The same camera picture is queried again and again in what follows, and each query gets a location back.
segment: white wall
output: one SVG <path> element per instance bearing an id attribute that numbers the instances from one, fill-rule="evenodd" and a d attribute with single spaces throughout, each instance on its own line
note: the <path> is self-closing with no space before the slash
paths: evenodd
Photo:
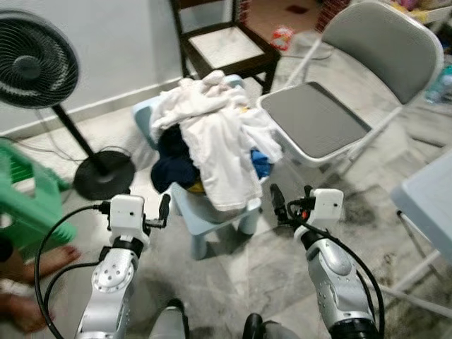
<path id="1" fill-rule="evenodd" d="M 186 10 L 186 28 L 221 21 L 222 6 L 219 2 Z M 181 75 L 170 0 L 3 0 L 0 8 L 32 11 L 71 41 L 81 77 L 64 103 L 67 109 Z M 0 133 L 35 120 L 30 110 L 0 103 Z"/>

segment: white towel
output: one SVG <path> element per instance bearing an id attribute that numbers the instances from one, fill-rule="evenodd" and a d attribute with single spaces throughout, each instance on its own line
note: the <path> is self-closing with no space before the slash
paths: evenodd
<path id="1" fill-rule="evenodd" d="M 278 159 L 270 135 L 259 135 L 265 126 L 257 124 L 259 112 L 245 112 L 249 105 L 243 88 L 231 88 L 222 71 L 214 71 L 202 81 L 183 79 L 179 87 L 162 94 L 162 102 L 151 116 L 151 137 L 158 141 L 165 129 L 179 124 L 194 166 L 199 168 L 204 190 L 217 210 L 246 207 L 262 197 L 262 187 L 251 161 L 250 150 L 264 148 Z"/>

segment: light blue stool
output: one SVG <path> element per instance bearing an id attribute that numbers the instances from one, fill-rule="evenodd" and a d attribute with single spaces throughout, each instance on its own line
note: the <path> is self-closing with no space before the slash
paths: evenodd
<path id="1" fill-rule="evenodd" d="M 239 76 L 228 76 L 226 79 L 232 87 L 243 86 L 243 80 Z M 132 107 L 136 124 L 154 150 L 157 150 L 157 145 L 150 137 L 150 115 L 159 102 L 160 97 L 153 97 Z M 228 216 L 227 213 L 216 211 L 205 196 L 190 193 L 178 184 L 171 185 L 171 196 L 175 210 L 183 217 L 191 234 L 191 256 L 193 259 L 201 260 L 206 256 L 205 236 L 208 233 L 231 225 L 234 221 L 240 220 L 239 230 L 244 234 L 252 235 L 256 231 L 261 199 L 249 201 L 244 210 L 236 211 Z M 215 216 L 213 214 L 215 212 L 213 211 L 216 211 L 220 216 L 218 222 L 214 221 Z"/>

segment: baseboard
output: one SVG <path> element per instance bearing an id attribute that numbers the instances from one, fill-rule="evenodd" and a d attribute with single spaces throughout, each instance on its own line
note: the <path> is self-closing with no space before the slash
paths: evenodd
<path id="1" fill-rule="evenodd" d="M 138 104 L 141 101 L 147 100 L 151 97 L 159 95 L 163 90 L 171 90 L 177 86 L 180 78 L 169 80 L 162 84 L 151 85 L 148 87 L 140 88 L 139 90 L 133 90 L 128 93 L 117 95 L 106 100 L 100 100 L 92 104 L 82 106 L 68 111 L 71 119 L 74 122 L 83 121 L 98 117 L 100 115 L 117 111 L 126 107 Z M 63 127 L 63 124 L 56 116 L 48 117 L 45 119 L 46 125 L 50 130 L 59 129 Z M 23 139 L 36 136 L 38 134 L 45 133 L 46 130 L 39 121 L 32 122 L 30 124 L 22 125 L 14 129 L 10 129 L 2 133 L 2 136 L 8 136 L 14 139 Z"/>

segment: black fan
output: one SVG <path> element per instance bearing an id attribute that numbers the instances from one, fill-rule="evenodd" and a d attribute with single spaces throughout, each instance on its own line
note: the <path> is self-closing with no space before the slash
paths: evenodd
<path id="1" fill-rule="evenodd" d="M 112 150 L 94 153 L 60 103 L 76 88 L 78 63 L 63 35 L 46 20 L 24 11 L 0 11 L 0 100 L 17 107 L 51 107 L 88 158 L 74 187 L 90 200 L 126 193 L 135 167 Z"/>

